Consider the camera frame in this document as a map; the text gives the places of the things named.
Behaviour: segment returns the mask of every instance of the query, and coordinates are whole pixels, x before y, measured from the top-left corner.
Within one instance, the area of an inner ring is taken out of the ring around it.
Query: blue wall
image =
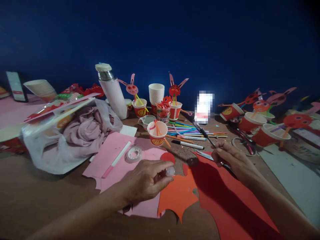
[[[105,62],[124,81],[136,74],[140,98],[149,98],[150,83],[167,91],[169,72],[177,84],[190,78],[178,97],[186,110],[199,90],[228,104],[258,87],[298,87],[274,108],[281,111],[303,96],[319,97],[315,29],[303,6],[289,0],[8,1],[0,9],[0,81],[6,85],[5,71],[18,71],[58,92],[72,83],[90,87],[98,82],[94,65]]]

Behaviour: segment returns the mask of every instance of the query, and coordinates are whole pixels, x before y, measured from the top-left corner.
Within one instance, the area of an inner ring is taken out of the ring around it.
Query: wooden table
[[[216,119],[211,119],[204,129],[210,132],[229,132],[229,137],[225,139],[230,142],[236,135],[217,116]],[[123,120],[123,124],[137,127],[136,137],[149,138],[142,126],[137,124],[137,120],[131,112],[129,118]],[[179,121],[191,124],[182,115]],[[200,145],[205,146],[204,151],[211,151],[208,141],[201,142]],[[176,174],[183,175],[182,162],[195,158],[191,153],[194,149],[181,148],[176,144],[171,146],[167,148],[164,144],[168,152],[176,157]],[[293,202],[260,156],[251,157],[250,160],[276,189]],[[65,175],[52,175],[36,169],[28,154],[9,157],[4,153],[0,154],[0,238],[25,238],[98,195],[95,181],[82,176],[88,165],[89,161],[86,161]],[[84,239],[219,239],[219,233],[212,216],[196,202],[184,212],[183,224],[177,223],[175,214],[170,210],[160,219],[133,215],[127,217],[115,213],[96,226],[88,236],[84,236]]]

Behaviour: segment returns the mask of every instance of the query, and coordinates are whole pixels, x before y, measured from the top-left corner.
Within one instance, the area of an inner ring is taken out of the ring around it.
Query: stack of paper cups
[[[152,108],[152,113],[157,113],[156,103],[160,103],[164,97],[164,85],[160,83],[152,83],[149,85],[149,98]]]
[[[57,96],[54,88],[44,79],[25,82],[23,85],[45,102],[50,102]]]

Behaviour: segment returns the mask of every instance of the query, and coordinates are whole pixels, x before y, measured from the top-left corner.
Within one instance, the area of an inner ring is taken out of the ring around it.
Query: hand
[[[173,177],[165,176],[166,168],[173,165],[170,161],[141,160],[135,169],[118,183],[117,188],[123,193],[128,205],[154,198],[173,181]]]
[[[257,180],[265,180],[253,163],[239,149],[225,141],[217,142],[215,145],[217,149],[214,149],[211,156],[213,159],[217,159],[216,154],[220,157],[215,163],[218,167],[222,166],[220,162],[229,165],[238,180],[247,188],[250,188]]]

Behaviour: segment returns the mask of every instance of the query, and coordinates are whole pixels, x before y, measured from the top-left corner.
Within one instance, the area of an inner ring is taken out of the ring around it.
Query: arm
[[[316,229],[303,213],[281,195],[255,168],[246,155],[230,143],[219,142],[212,153],[228,163],[239,181],[260,201],[285,239],[320,239]]]
[[[58,218],[34,233],[28,239],[79,239],[101,220],[127,205],[154,198],[170,182],[172,177],[159,174],[172,166],[170,161],[142,160],[123,180],[91,199],[79,208]]]

